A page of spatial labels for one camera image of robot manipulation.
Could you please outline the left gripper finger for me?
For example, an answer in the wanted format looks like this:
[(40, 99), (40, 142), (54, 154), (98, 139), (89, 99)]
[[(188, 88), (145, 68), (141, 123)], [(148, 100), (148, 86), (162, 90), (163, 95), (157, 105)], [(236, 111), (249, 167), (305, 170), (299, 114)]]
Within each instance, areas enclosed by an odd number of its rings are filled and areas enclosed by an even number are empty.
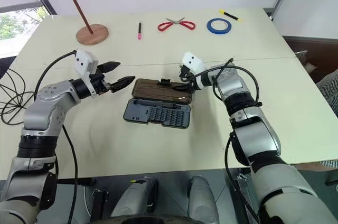
[(135, 80), (135, 76), (123, 77), (123, 78), (117, 80), (116, 82), (110, 84), (110, 91), (112, 93), (118, 92), (118, 91), (126, 88), (127, 86), (129, 86), (134, 80)]
[(120, 65), (120, 62), (108, 61), (97, 66), (97, 70), (101, 73), (109, 73), (115, 70)]

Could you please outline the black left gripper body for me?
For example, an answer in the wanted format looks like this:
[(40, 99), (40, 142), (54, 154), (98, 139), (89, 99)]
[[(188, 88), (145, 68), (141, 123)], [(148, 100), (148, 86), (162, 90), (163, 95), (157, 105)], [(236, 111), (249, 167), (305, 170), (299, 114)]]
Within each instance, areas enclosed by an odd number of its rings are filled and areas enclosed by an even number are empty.
[(97, 69), (95, 74), (90, 74), (89, 79), (94, 87), (96, 94), (102, 95), (108, 91), (111, 91), (111, 84), (105, 81), (105, 73), (109, 73), (110, 70)]

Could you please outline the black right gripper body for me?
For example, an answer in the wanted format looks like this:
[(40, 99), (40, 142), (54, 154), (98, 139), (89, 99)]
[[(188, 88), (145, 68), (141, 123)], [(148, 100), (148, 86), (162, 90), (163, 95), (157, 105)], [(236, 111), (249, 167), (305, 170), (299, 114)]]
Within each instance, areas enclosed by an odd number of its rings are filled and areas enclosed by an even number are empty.
[(187, 90), (197, 90), (198, 89), (198, 85), (196, 83), (196, 78), (187, 66), (180, 65), (179, 78), (184, 83)]

